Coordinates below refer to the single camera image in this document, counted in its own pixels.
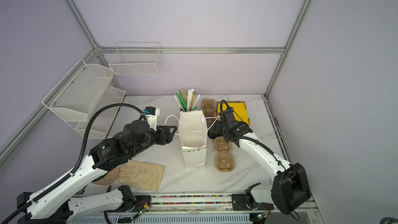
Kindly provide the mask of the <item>pulp two-cup carrier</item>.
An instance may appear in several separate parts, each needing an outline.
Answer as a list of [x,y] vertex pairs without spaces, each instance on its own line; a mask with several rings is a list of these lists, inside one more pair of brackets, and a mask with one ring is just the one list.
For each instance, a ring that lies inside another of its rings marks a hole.
[[231,155],[232,146],[223,137],[214,139],[214,148],[217,152],[215,166],[219,172],[232,172],[235,169],[234,158]]

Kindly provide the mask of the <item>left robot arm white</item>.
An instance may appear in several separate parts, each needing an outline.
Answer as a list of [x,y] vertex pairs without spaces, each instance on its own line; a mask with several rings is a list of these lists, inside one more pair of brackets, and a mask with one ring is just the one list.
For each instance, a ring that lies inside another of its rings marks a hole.
[[100,142],[71,171],[44,190],[24,192],[18,196],[18,211],[24,213],[18,223],[69,224],[103,211],[141,211],[150,201],[138,203],[128,186],[92,197],[76,198],[74,195],[151,146],[170,143],[176,131],[177,127],[170,125],[159,125],[153,129],[142,120],[125,125],[123,131]]

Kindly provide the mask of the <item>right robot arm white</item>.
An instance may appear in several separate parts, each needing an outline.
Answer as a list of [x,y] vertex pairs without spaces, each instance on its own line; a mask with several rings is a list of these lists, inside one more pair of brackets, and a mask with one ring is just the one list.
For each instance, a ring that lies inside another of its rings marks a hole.
[[272,181],[270,189],[255,183],[245,190],[246,202],[251,209],[261,204],[272,204],[281,213],[290,215],[312,197],[306,171],[301,164],[283,159],[263,144],[247,123],[235,119],[231,107],[221,110],[219,116],[224,140],[251,155]]

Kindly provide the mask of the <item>cartoon animal paper gift bag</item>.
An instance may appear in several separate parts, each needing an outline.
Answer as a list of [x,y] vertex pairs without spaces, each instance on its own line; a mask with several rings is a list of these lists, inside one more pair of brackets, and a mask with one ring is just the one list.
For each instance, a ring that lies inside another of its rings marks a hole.
[[180,112],[178,117],[169,115],[165,122],[168,122],[171,117],[178,121],[177,135],[185,168],[197,169],[214,166],[215,163],[210,163],[210,159],[207,157],[209,130],[207,120],[216,120],[217,118],[208,118],[202,111],[190,111]]

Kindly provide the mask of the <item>black plastic cup lids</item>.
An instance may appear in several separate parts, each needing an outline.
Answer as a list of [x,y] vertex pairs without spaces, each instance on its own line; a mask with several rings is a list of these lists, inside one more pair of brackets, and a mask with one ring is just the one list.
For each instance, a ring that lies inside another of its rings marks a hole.
[[214,126],[212,126],[208,132],[207,135],[210,139],[214,140],[215,138],[223,136],[223,128],[222,124],[217,123]]

